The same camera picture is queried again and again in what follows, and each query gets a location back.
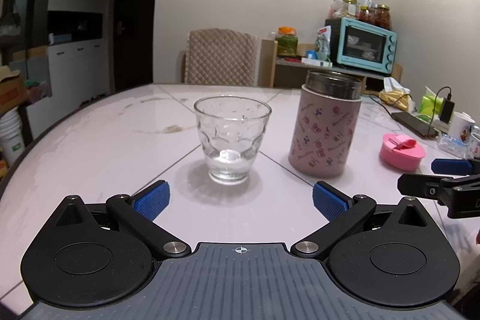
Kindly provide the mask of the pink bottle cap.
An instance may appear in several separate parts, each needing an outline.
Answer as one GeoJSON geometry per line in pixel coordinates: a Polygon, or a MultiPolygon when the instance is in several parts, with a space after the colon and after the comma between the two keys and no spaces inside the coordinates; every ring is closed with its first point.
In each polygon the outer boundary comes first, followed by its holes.
{"type": "Polygon", "coordinates": [[[416,171],[426,156],[425,149],[410,136],[386,133],[382,140],[380,159],[400,171],[416,171]]]}

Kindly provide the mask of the pink patterned thermos bottle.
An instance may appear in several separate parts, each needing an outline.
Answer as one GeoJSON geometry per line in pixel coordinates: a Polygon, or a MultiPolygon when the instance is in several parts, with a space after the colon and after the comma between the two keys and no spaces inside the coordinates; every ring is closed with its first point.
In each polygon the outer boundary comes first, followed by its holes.
{"type": "Polygon", "coordinates": [[[360,113],[360,93],[361,83],[352,76],[308,73],[288,154],[295,170],[318,178],[343,173],[360,113]]]}

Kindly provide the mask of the clear glass cup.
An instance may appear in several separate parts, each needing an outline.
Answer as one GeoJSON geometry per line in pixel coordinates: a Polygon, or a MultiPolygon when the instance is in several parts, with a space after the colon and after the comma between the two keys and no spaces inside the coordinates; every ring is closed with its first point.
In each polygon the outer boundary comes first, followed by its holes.
{"type": "Polygon", "coordinates": [[[248,97],[222,95],[201,98],[193,109],[209,176],[219,184],[245,182],[264,139],[271,107],[248,97]]]}

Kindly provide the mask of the white mug with picture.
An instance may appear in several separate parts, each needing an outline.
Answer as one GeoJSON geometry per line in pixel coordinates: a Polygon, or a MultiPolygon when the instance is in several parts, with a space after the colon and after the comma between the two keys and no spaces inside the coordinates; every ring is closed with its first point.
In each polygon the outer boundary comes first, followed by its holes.
{"type": "Polygon", "coordinates": [[[470,138],[475,120],[465,112],[455,111],[451,117],[451,122],[448,128],[448,135],[451,138],[460,140],[462,143],[467,143],[470,138]]]}

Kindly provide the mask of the black smartphone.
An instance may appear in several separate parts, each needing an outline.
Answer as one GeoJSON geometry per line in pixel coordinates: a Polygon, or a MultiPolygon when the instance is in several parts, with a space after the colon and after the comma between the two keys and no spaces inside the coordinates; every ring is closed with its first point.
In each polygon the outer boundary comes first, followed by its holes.
{"type": "Polygon", "coordinates": [[[439,133],[429,124],[419,120],[407,112],[400,111],[391,113],[391,118],[423,139],[434,139],[439,135],[439,133]]]}

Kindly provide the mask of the yellow tissue pack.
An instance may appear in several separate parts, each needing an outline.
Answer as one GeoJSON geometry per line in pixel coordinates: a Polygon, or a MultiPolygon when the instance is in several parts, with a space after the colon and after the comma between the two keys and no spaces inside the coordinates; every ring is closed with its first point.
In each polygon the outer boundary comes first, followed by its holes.
{"type": "Polygon", "coordinates": [[[396,109],[412,113],[415,109],[415,102],[410,94],[410,89],[403,87],[393,77],[383,79],[383,90],[378,94],[379,98],[396,109]]]}

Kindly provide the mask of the white bucket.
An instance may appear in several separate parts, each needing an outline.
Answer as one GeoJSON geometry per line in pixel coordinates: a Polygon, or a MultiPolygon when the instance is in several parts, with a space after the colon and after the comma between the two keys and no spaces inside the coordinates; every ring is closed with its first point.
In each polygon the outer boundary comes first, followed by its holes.
{"type": "Polygon", "coordinates": [[[5,157],[9,166],[13,166],[25,148],[22,136],[22,121],[17,108],[2,115],[0,120],[0,140],[3,157],[5,157]]]}

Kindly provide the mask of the teal toaster oven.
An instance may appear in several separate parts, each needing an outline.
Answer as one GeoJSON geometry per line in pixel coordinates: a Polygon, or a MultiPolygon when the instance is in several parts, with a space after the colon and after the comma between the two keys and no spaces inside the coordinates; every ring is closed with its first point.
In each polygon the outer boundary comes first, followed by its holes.
{"type": "Polygon", "coordinates": [[[341,68],[390,76],[395,63],[397,34],[370,23],[343,17],[327,19],[329,59],[341,68]]]}

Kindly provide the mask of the white flat box on shelf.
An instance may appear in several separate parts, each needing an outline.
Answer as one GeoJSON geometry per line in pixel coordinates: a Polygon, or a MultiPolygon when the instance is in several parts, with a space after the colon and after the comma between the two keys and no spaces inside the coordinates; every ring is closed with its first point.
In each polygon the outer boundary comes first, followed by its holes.
{"type": "Polygon", "coordinates": [[[333,63],[328,60],[319,60],[316,58],[301,58],[301,63],[311,67],[331,68],[333,63]]]}

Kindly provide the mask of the wooden shelf unit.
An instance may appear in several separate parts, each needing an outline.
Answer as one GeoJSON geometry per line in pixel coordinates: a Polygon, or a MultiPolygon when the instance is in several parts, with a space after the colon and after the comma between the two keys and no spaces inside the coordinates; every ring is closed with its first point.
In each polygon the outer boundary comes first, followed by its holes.
{"type": "Polygon", "coordinates": [[[315,49],[314,44],[298,44],[297,55],[293,58],[278,56],[278,42],[263,39],[259,45],[259,71],[257,85],[262,88],[300,88],[307,79],[307,74],[329,73],[352,76],[361,83],[361,94],[377,96],[384,89],[385,76],[371,72],[349,70],[338,67],[317,67],[301,62],[309,50],[315,49]]]}

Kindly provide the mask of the red jar dark lid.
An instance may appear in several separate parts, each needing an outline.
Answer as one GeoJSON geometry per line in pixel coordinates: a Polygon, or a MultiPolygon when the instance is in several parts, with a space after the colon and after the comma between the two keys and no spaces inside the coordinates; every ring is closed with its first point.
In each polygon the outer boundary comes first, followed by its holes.
{"type": "Polygon", "coordinates": [[[384,4],[378,4],[375,12],[375,25],[391,30],[391,12],[390,7],[384,4]]]}

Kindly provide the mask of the quilted beige chair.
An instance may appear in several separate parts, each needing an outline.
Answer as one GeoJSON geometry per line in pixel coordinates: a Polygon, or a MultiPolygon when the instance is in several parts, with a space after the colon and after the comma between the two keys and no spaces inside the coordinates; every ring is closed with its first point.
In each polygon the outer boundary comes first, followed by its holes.
{"type": "Polygon", "coordinates": [[[189,85],[255,84],[257,37],[226,28],[189,32],[183,80],[189,85]]]}

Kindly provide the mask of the green jar orange lid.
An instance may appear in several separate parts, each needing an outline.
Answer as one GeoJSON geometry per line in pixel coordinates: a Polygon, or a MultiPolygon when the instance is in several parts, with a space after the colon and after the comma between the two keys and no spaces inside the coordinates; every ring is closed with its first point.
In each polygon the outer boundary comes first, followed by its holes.
{"type": "Polygon", "coordinates": [[[293,27],[282,26],[277,30],[277,55],[279,57],[295,57],[297,55],[298,37],[293,27]]]}

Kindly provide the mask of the jar with yellow lid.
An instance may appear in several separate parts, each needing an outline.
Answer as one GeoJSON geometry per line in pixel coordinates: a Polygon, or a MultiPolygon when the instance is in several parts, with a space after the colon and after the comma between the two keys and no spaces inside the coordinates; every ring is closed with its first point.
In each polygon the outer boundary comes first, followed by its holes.
{"type": "Polygon", "coordinates": [[[341,5],[342,18],[355,19],[358,13],[358,1],[357,0],[343,0],[341,5]]]}

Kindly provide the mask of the white cabinet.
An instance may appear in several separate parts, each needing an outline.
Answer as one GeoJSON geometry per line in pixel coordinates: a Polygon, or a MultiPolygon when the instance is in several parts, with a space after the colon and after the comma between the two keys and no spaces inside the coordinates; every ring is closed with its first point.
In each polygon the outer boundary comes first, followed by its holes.
{"type": "Polygon", "coordinates": [[[32,87],[26,107],[32,137],[110,91],[109,0],[3,0],[19,24],[11,65],[32,87]]]}

